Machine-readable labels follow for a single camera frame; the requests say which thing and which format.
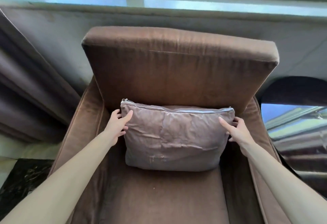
person's left hand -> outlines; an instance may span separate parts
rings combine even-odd
[[[117,143],[118,137],[126,134],[125,130],[128,130],[126,123],[131,120],[133,116],[133,110],[130,110],[128,114],[121,118],[121,114],[118,114],[120,110],[112,112],[109,122],[104,129],[103,133],[113,136],[112,145]]]

back cushion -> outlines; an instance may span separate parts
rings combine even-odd
[[[206,171],[216,168],[228,135],[218,117],[232,124],[232,108],[149,106],[124,100],[122,116],[133,110],[124,135],[127,165],[147,170]]]
[[[150,27],[95,27],[82,46],[109,110],[121,99],[236,114],[279,61],[275,43]]]

forearm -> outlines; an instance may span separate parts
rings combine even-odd
[[[327,201],[256,143],[241,145],[292,224],[322,224]]]
[[[2,221],[64,224],[111,147],[113,137],[100,134],[22,200]]]

gray curtain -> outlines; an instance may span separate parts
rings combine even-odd
[[[79,101],[0,10],[0,131],[28,142],[60,142]]]

hand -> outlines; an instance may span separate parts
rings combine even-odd
[[[118,114],[119,111],[120,110],[115,110],[112,112],[109,122],[103,131],[103,133],[113,136],[112,145],[117,143],[119,136],[126,134],[125,130],[128,130],[126,123],[128,123],[133,116],[133,110],[130,110],[125,117],[121,118],[122,115]]]
[[[242,153],[246,155],[245,151],[242,149],[243,146],[246,144],[253,144],[255,141],[245,126],[244,120],[235,117],[232,125],[229,125],[224,119],[219,117],[219,122],[225,129],[227,129],[227,134],[231,135],[231,138],[228,141],[235,141],[239,144]]]

